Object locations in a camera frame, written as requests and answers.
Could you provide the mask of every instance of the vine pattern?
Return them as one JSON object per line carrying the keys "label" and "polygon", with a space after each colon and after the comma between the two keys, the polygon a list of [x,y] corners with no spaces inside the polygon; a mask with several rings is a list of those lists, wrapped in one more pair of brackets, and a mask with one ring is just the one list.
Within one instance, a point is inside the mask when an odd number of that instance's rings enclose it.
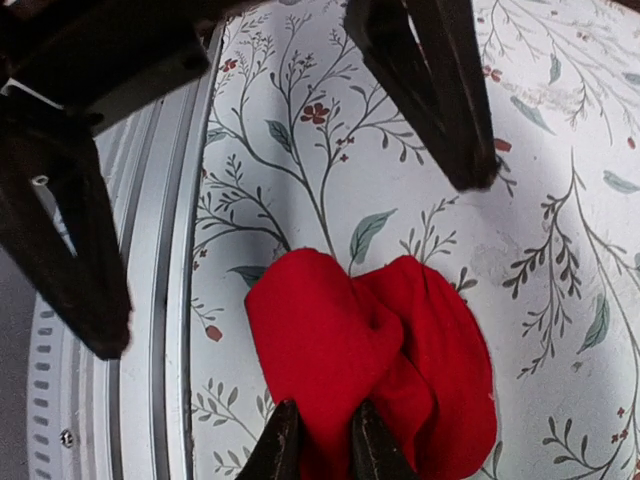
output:
{"label": "vine pattern", "polygon": [[[270,263],[309,246],[313,238],[315,248],[351,275],[406,254],[424,264],[447,265],[452,285],[474,311],[483,311],[486,295],[503,295],[505,305],[520,315],[499,320],[513,324],[508,328],[517,332],[521,348],[515,358],[496,354],[494,361],[503,362],[501,388],[517,391],[520,385],[549,381],[565,363],[580,375],[606,361],[612,342],[620,344],[629,365],[627,388],[616,396],[615,406],[605,402],[598,410],[609,430],[595,429],[577,407],[567,412],[560,401],[545,403],[547,410],[536,411],[531,420],[546,432],[536,438],[535,452],[518,451],[514,438],[501,438],[477,478],[518,478],[520,473],[513,472],[522,471],[519,461],[531,455],[544,467],[544,478],[640,480],[640,349],[633,309],[640,297],[640,244],[593,213],[602,202],[595,201],[596,193],[632,208],[640,198],[640,177],[613,161],[596,178],[597,159],[585,148],[576,145],[565,155],[559,146],[564,125],[580,133],[594,120],[609,148],[633,155],[640,131],[640,48],[626,44],[616,30],[623,22],[627,27],[631,13],[602,0],[576,2],[475,3],[492,107],[504,107],[494,112],[512,115],[514,124],[524,118],[545,142],[556,142],[555,157],[541,155],[539,161],[555,162],[567,174],[566,183],[545,183],[536,192],[539,210],[526,215],[541,228],[519,238],[520,251],[507,252],[507,274],[494,290],[487,290],[492,287],[486,272],[465,257],[474,242],[491,240],[466,223],[477,217],[478,203],[496,208],[487,198],[499,198],[508,209],[522,207],[531,194],[528,164],[537,157],[532,160],[517,128],[496,127],[502,169],[492,192],[482,198],[455,195],[438,185],[441,178],[430,180],[438,172],[428,152],[362,66],[340,26],[342,2],[283,0],[229,21],[195,219],[192,328],[195,341],[204,339],[202,345],[218,359],[194,373],[202,384],[192,400],[196,454],[198,463],[211,467],[198,478],[237,475],[275,407],[257,379],[257,361],[242,367],[252,379],[242,383],[232,380],[238,373],[227,373],[236,367],[223,368],[220,359],[235,355],[241,337],[250,345],[238,313],[248,289]],[[638,32],[630,30],[630,37],[640,41]],[[533,80],[523,79],[522,69],[531,71]],[[270,109],[261,107],[267,103]],[[390,179],[426,178],[428,195],[403,195],[395,180],[375,190],[369,169]],[[349,188],[355,184],[370,198],[341,192],[347,179]],[[292,223],[286,202],[304,212],[304,229]],[[213,254],[244,241],[266,253]],[[517,372],[505,375],[504,362],[517,363]],[[212,375],[221,381],[214,382]],[[202,437],[213,439],[213,448],[205,448]]]}

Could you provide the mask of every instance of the screw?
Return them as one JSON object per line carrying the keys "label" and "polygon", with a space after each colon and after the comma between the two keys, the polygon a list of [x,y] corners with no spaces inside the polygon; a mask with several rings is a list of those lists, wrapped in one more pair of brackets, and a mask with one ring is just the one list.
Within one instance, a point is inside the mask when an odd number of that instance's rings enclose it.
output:
{"label": "screw", "polygon": [[68,428],[65,428],[60,434],[60,443],[65,448],[73,447],[73,434]]}
{"label": "screw", "polygon": [[36,175],[31,179],[31,183],[34,187],[46,187],[49,183],[49,177],[46,175]]}

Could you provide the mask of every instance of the floral wallpaper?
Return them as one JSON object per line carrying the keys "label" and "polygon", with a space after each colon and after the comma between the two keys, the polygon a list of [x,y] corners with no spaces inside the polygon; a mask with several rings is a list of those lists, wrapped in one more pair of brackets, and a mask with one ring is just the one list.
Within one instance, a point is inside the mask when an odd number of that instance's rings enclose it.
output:
{"label": "floral wallpaper", "polygon": [[280,0],[229,23],[195,220],[199,480],[234,477],[274,409],[243,300],[305,246],[353,275],[413,255],[466,299],[500,418],[474,478],[640,479],[640,16],[474,7],[504,168],[464,195],[363,66],[344,4]]}

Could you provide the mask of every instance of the crumpled red cloth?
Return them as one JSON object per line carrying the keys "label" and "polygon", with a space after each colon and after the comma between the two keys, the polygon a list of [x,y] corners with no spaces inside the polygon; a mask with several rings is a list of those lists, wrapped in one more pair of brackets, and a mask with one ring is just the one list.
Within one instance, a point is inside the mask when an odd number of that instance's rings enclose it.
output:
{"label": "crumpled red cloth", "polygon": [[302,249],[275,262],[245,304],[274,401],[300,410],[303,480],[351,478],[350,421],[367,397],[421,478],[480,469],[497,431],[489,353],[438,272],[405,256],[349,278]]}

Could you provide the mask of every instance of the green leaf print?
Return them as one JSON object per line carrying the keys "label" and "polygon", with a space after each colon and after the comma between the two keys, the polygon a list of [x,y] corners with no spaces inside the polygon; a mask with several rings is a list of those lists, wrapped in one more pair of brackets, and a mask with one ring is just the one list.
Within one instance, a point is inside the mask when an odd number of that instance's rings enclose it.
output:
{"label": "green leaf print", "polygon": [[578,354],[584,352],[588,348],[593,348],[596,345],[602,343],[607,337],[609,331],[609,302],[606,297],[599,293],[596,300],[596,318],[587,330],[587,334],[584,337],[584,342],[578,350]]}
{"label": "green leaf print", "polygon": [[286,127],[277,120],[265,120],[269,125],[269,134],[273,139],[282,145],[287,153],[291,153],[291,138]]}
{"label": "green leaf print", "polygon": [[527,119],[529,119],[531,122],[535,123],[543,130],[546,130],[551,135],[555,135],[555,133],[547,126],[547,123],[542,118],[542,114],[540,113],[540,110],[538,110],[538,107],[530,107],[516,96],[511,97],[511,103],[513,103],[513,105],[520,111],[520,113],[527,117]]}
{"label": "green leaf print", "polygon": [[609,170],[604,171],[603,178],[607,185],[620,193],[624,193],[625,195],[629,195],[630,193],[635,193],[640,190],[640,187],[635,183],[631,183],[624,178],[620,178]]}
{"label": "green leaf print", "polygon": [[388,212],[376,213],[363,218],[351,236],[351,246],[349,251],[351,253],[351,264],[356,263],[361,265],[367,256],[369,245],[373,237],[380,233],[387,223],[387,220],[391,215],[396,212],[397,208],[389,210]]}
{"label": "green leaf print", "polygon": [[631,85],[637,85],[640,87],[639,73],[625,72],[622,75],[624,75],[625,80],[627,80],[627,82],[629,82]]}
{"label": "green leaf print", "polygon": [[225,137],[227,137],[227,132],[225,132],[224,130],[218,128],[216,130],[209,130],[207,132],[207,143],[206,145],[209,145],[210,143],[213,142],[219,142],[220,140],[223,140]]}
{"label": "green leaf print", "polygon": [[551,68],[549,69],[549,85],[558,81],[562,74],[562,63],[553,53],[551,54]]}
{"label": "green leaf print", "polygon": [[267,271],[267,267],[260,266],[242,266],[242,267],[234,267],[229,269],[230,272],[237,273],[242,277],[244,282],[247,284],[249,288],[253,288],[253,286],[258,283],[258,280],[262,278],[264,272]]}

